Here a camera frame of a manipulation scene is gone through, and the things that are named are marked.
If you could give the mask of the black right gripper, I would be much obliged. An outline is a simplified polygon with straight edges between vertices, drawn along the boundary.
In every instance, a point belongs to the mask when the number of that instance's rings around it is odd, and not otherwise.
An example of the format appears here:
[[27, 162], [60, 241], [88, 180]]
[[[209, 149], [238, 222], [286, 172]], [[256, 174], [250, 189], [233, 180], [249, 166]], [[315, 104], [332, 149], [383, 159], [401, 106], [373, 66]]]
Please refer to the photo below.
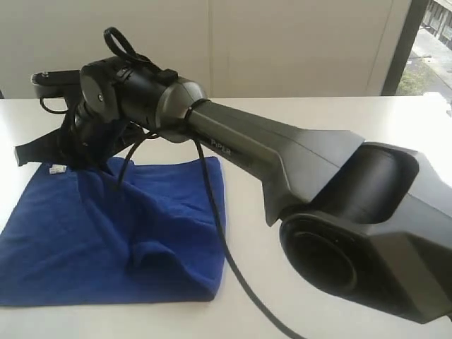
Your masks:
[[17, 165], [36, 162], [110, 171], [108, 160], [131, 145], [131, 122], [104, 122], [83, 100], [65, 103], [67, 110], [57, 131], [14, 148]]

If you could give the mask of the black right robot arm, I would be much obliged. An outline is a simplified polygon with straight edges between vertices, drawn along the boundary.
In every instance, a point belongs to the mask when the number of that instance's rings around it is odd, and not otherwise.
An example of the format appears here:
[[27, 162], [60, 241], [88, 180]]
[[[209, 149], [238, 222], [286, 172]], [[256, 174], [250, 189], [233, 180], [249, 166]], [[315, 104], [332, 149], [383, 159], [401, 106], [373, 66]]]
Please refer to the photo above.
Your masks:
[[281, 221], [285, 255], [310, 284], [418, 323], [451, 314], [451, 188], [424, 154], [211, 102], [142, 56], [32, 82], [67, 110], [60, 128], [16, 147], [19, 165], [106, 170], [152, 136], [198, 141], [261, 181], [266, 221]]

